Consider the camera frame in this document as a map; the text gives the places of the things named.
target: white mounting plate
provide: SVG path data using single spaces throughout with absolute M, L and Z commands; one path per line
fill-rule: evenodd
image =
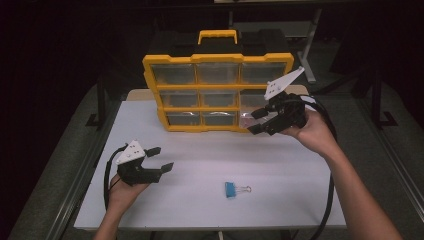
M 123 164 L 145 156 L 146 153 L 144 152 L 144 149 L 140 146 L 140 143 L 137 140 L 133 140 L 116 160 L 116 164 Z
M 269 100 L 280 92 L 284 91 L 288 85 L 290 85 L 300 74 L 303 73 L 305 69 L 303 67 L 299 67 L 297 70 L 288 73 L 280 78 L 275 79 L 272 82 L 268 82 L 268 86 L 265 92 L 265 100 Z

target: blue binder clip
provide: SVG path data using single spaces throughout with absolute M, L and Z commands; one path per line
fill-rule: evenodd
M 236 187 L 236 185 L 232 182 L 225 182 L 225 195 L 227 198 L 236 197 L 237 193 L 242 192 L 252 192 L 252 188 L 247 187 Z

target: white table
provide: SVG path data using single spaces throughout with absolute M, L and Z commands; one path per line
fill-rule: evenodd
M 276 134 L 166 132 L 154 101 L 123 102 L 99 160 L 75 227 L 97 229 L 105 213 L 106 162 L 137 139 L 143 148 L 161 147 L 145 168 L 174 162 L 151 184 L 121 220 L 138 230 L 288 229 L 319 225 L 330 171 L 325 161 L 291 137 Z M 116 173 L 112 165 L 111 177 Z M 225 182 L 250 186 L 251 193 L 225 196 Z M 345 227 L 337 194 L 327 226 Z

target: yellow handle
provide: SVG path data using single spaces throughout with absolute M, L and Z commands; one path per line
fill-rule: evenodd
M 234 43 L 237 44 L 236 30 L 202 30 L 199 33 L 197 44 L 200 45 L 204 37 L 233 37 Z

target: yellow and black organizer case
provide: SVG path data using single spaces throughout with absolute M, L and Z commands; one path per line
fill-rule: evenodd
M 250 112 L 267 104 L 267 82 L 288 73 L 293 60 L 278 29 L 164 31 L 143 66 L 166 130 L 248 132 Z

